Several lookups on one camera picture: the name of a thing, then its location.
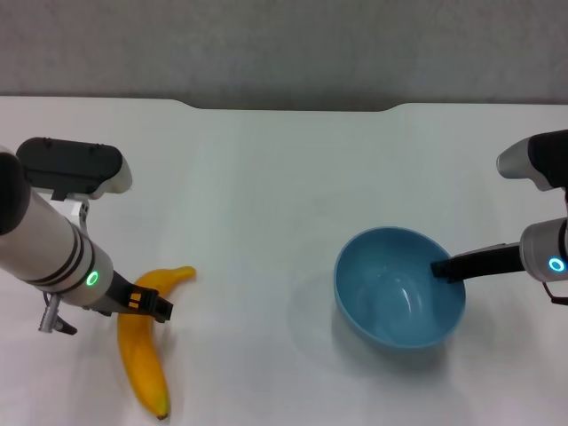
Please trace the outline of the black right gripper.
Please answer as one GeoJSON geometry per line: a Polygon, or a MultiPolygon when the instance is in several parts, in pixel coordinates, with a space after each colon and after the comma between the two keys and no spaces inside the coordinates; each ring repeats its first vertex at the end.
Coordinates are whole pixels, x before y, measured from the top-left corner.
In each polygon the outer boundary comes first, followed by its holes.
{"type": "Polygon", "coordinates": [[[432,262],[434,277],[453,283],[471,278],[522,272],[520,244],[498,244],[432,262]]]}

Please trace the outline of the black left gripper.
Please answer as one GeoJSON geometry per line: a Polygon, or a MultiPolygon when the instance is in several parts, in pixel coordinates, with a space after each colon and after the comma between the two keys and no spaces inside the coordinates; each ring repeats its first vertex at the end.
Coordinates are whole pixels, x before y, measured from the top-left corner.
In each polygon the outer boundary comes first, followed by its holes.
{"type": "Polygon", "coordinates": [[[128,313],[166,322],[171,318],[173,304],[161,297],[156,289],[133,286],[114,271],[106,293],[94,303],[94,311],[105,316],[128,313]]]}

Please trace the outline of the yellow banana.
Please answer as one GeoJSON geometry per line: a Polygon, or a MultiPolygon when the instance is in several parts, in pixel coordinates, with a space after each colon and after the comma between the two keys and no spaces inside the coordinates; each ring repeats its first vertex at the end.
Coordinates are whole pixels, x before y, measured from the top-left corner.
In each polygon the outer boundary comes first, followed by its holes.
{"type": "MultiPolygon", "coordinates": [[[[158,269],[142,275],[135,283],[167,297],[176,285],[195,275],[196,271],[191,266],[158,269]]],[[[118,315],[118,348],[130,386],[141,406],[162,421],[170,415],[170,393],[160,357],[154,347],[153,330],[154,319],[149,316],[118,315]]]]}

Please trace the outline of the blue plastic bowl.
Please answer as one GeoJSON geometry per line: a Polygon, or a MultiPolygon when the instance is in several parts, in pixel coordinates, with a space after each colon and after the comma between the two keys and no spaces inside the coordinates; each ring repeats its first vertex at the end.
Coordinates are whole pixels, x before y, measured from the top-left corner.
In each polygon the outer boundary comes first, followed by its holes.
{"type": "Polygon", "coordinates": [[[337,309],[351,330],[375,347],[413,351],[443,343],[466,306],[463,282],[435,277],[448,253],[431,238],[382,226],[352,237],[334,269],[337,309]]]}

